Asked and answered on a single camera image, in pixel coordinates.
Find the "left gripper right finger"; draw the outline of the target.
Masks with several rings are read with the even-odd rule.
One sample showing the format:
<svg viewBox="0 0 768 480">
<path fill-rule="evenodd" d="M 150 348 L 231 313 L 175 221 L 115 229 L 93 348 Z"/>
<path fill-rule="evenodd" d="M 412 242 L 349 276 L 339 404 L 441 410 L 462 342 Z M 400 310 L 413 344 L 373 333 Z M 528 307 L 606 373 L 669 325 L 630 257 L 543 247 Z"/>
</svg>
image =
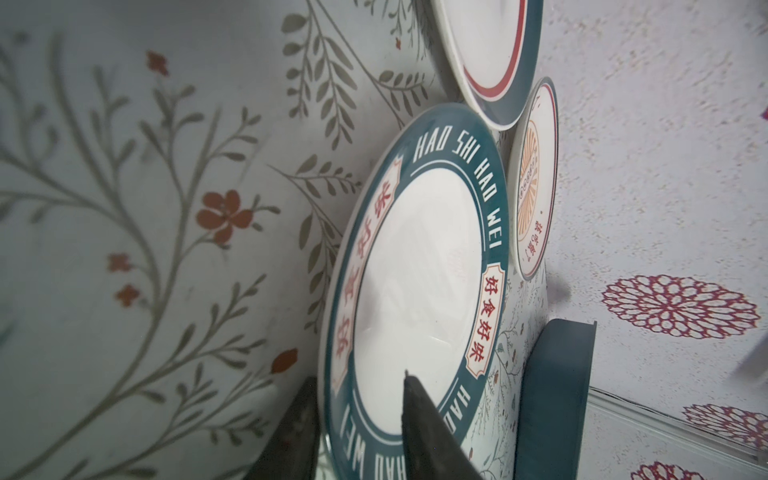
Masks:
<svg viewBox="0 0 768 480">
<path fill-rule="evenodd" d="M 408 479 L 481 479 L 419 379 L 405 372 L 402 442 Z"/>
</svg>

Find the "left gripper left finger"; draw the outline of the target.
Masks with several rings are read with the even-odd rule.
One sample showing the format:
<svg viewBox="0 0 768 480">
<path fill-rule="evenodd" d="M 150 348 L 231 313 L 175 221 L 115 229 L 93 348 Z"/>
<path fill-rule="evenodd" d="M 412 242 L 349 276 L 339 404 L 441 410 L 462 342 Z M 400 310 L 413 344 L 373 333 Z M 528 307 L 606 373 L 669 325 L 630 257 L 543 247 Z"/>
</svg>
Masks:
<svg viewBox="0 0 768 480">
<path fill-rule="evenodd" d="M 320 420 L 316 377 L 308 377 L 245 480 L 314 479 Z"/>
</svg>

